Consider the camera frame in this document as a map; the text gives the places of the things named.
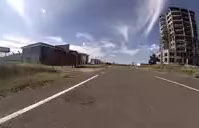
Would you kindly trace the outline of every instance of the white line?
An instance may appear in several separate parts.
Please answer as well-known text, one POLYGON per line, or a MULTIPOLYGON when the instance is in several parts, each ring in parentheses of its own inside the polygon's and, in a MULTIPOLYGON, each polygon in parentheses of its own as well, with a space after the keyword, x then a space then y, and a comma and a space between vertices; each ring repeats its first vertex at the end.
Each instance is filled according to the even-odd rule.
POLYGON ((70 88, 68 88, 68 89, 66 89, 66 90, 63 90, 63 91, 61 91, 61 92, 59 92, 59 93, 57 93, 57 94, 55 94, 55 95, 53 95, 53 96, 50 96, 50 97, 48 97, 48 98, 46 98, 46 99, 44 99, 44 100, 41 100, 41 101, 39 101, 39 102, 37 102, 37 103, 35 103, 35 104, 32 104, 32 105, 30 105, 30 106, 28 106, 28 107, 26 107, 26 108, 23 108, 23 109, 21 109, 21 110, 19 110, 19 111, 17 111, 17 112, 14 112, 14 113, 12 113, 12 114, 10 114, 10 115, 8 115, 8 116, 5 116, 5 117, 1 118, 1 119, 0 119, 0 125, 1 125, 2 123, 5 123, 6 121, 9 121, 9 120, 11 120, 11 119, 13 119, 13 118, 19 116, 19 115, 22 115, 22 114, 24 114, 25 112, 28 112, 28 111, 30 111, 30 110, 32 110, 32 109, 34 109, 34 108, 36 108, 36 107, 38 107, 38 106, 40 106, 40 105, 42 105, 42 104, 45 104, 45 103, 47 103, 47 102, 49 102, 49 101, 51 101, 51 100, 57 98, 58 96, 60 96, 60 95, 62 95, 62 94, 65 94, 66 92, 69 92, 69 91, 73 90, 74 88, 76 88, 76 87, 78 87, 78 86, 81 86, 82 84, 84 84, 84 83, 86 83, 86 82, 88 82, 88 81, 90 81, 90 80, 92 80, 92 79, 94 79, 94 78, 96 78, 96 77, 98 77, 98 76, 99 76, 99 75, 95 75, 95 76, 93 76, 93 77, 91 77, 91 78, 89 78, 89 79, 87 79, 87 80, 85 80, 85 81, 83 81, 83 82, 81 82, 81 83, 79 83, 79 84, 77 84, 77 85, 74 85, 74 86, 72 86, 72 87, 70 87, 70 88))
POLYGON ((164 81, 168 81, 168 82, 173 83, 173 84, 180 85, 180 86, 185 87, 185 88, 187 88, 187 89, 190 89, 190 90, 199 92, 199 89, 192 88, 192 87, 189 87, 189 86, 187 86, 187 85, 180 84, 180 83, 178 83, 178 82, 174 82, 174 81, 171 81, 171 80, 168 80, 168 79, 165 79, 165 78, 161 78, 161 77, 158 77, 158 76, 155 76, 155 77, 158 78, 158 79, 164 80, 164 81))

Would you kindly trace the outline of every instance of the sky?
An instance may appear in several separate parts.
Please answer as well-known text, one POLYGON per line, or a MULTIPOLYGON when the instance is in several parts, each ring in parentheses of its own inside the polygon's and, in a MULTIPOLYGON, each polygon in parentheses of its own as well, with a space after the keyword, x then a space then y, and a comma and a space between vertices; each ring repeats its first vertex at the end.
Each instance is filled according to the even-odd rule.
POLYGON ((193 10, 199 30, 198 0, 0 0, 0 46, 70 44, 91 58, 146 63, 168 6, 193 10))

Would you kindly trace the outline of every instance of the unfinished building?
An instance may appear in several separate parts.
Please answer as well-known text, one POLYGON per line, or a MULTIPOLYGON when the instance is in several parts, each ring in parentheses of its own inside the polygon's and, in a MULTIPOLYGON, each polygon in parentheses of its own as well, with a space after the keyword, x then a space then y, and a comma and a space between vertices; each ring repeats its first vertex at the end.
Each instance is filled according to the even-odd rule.
POLYGON ((199 37, 195 13, 191 10, 169 7, 160 16, 161 63, 199 66, 199 37))

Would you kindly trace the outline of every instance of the dry grass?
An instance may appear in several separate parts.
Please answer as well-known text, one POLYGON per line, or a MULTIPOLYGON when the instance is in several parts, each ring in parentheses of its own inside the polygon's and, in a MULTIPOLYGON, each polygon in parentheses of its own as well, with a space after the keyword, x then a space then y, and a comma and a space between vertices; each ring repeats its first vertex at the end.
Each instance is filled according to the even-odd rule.
POLYGON ((0 94, 43 86, 65 76, 67 74, 50 66, 29 64, 0 65, 0 94))
POLYGON ((98 65, 78 65, 76 68, 103 68, 106 67, 106 64, 98 64, 98 65))
POLYGON ((159 64, 159 65, 143 66, 142 68, 147 68, 147 69, 156 70, 156 71, 160 71, 160 72, 180 73, 180 74, 184 74, 187 76, 199 78, 199 67, 194 67, 194 66, 159 64))

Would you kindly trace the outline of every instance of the concrete building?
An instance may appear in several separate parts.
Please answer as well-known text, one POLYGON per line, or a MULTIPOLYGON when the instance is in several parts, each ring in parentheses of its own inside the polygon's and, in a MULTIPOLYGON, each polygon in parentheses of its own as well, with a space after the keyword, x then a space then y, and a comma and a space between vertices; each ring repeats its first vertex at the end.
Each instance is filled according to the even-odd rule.
POLYGON ((45 43, 35 43, 22 47, 22 60, 26 63, 64 65, 66 51, 45 43))
POLYGON ((22 61, 54 66, 76 66, 88 63, 89 55, 69 49, 67 45, 52 46, 35 43, 22 47, 22 61))
POLYGON ((199 66, 199 37, 193 11, 169 7, 160 16, 159 27, 161 63, 199 66))
POLYGON ((102 64, 102 61, 99 59, 91 59, 90 64, 102 64))
POLYGON ((85 53, 78 54, 78 64, 79 65, 88 64, 88 61, 89 61, 89 55, 87 55, 85 53))

